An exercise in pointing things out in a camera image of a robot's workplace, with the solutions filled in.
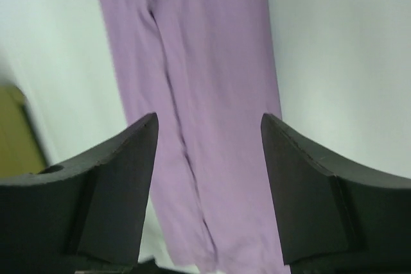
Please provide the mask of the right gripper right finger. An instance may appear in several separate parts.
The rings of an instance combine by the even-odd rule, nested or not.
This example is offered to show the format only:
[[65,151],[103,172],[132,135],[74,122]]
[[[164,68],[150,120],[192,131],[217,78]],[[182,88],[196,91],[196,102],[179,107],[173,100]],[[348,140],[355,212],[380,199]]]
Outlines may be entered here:
[[361,165],[272,114],[261,137],[292,273],[409,273],[410,180]]

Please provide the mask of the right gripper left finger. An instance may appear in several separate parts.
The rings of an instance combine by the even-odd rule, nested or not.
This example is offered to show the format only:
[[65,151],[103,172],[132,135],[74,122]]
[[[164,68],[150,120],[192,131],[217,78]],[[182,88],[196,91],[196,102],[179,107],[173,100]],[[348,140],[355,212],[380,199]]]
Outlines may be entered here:
[[1,180],[2,273],[129,273],[139,258],[157,114],[37,174]]

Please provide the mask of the purple t shirt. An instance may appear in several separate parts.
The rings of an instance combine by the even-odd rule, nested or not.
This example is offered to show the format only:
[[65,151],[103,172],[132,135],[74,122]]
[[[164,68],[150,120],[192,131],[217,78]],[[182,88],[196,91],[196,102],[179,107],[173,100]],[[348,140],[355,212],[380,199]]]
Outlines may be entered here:
[[155,112],[151,199],[203,273],[287,273],[261,142],[279,115],[268,0],[100,0],[129,123]]

